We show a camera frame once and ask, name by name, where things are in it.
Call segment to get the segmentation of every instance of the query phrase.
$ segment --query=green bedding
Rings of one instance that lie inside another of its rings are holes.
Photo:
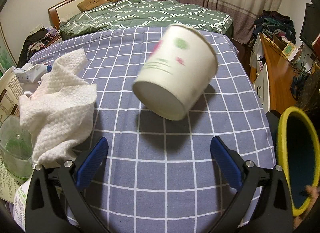
[[[63,40],[102,30],[140,26],[167,27],[181,23],[193,28],[226,34],[233,19],[226,13],[175,0],[123,0],[100,5],[60,23]]]

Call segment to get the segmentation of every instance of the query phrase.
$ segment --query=yellow ring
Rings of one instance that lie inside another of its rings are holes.
[[[288,182],[290,195],[291,195],[293,216],[296,217],[301,215],[307,209],[311,198],[307,197],[305,202],[299,208],[296,208],[293,203],[291,186],[290,186],[288,152],[287,152],[287,122],[288,122],[289,115],[299,118],[304,123],[304,125],[306,126],[310,134],[313,147],[314,147],[315,164],[316,164],[316,167],[314,170],[313,183],[312,183],[312,186],[314,187],[318,187],[319,177],[320,177],[320,169],[319,169],[320,168],[320,145],[319,145],[316,129],[314,128],[311,120],[301,109],[297,107],[289,107],[286,111],[284,111],[279,121],[278,137],[277,137],[277,153],[278,153],[279,164],[282,166],[285,177]]]

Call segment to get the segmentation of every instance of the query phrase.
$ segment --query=blue plaid tablecloth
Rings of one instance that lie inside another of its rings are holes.
[[[109,143],[85,197],[111,232],[207,232],[235,191],[211,159],[214,135],[244,160],[275,164],[268,121],[238,58],[224,35],[200,31],[217,53],[218,72],[181,121],[149,111],[132,83],[166,28],[102,31],[73,38],[35,54],[30,62],[50,63],[83,48],[87,64],[79,73],[97,84],[92,134],[75,151]],[[257,203],[257,189],[243,219]],[[68,210],[68,217],[75,221]]]

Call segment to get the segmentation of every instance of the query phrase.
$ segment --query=floor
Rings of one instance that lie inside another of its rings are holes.
[[[231,39],[231,42],[233,45],[238,49],[238,59],[240,63],[242,64],[245,72],[247,73],[248,77],[250,77],[250,53],[251,48],[248,48],[246,44],[237,42],[234,39]]]

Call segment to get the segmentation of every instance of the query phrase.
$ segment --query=person's hand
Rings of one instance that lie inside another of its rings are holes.
[[[319,193],[318,193],[318,189],[316,187],[312,187],[310,185],[306,186],[306,192],[309,194],[309,197],[311,198],[310,204],[308,206],[308,208],[306,209],[306,211],[301,214],[298,217],[295,217],[293,220],[293,228],[296,229],[300,223],[305,219],[305,217],[308,215],[309,211],[311,210],[311,208],[313,207],[313,205],[315,204]]]

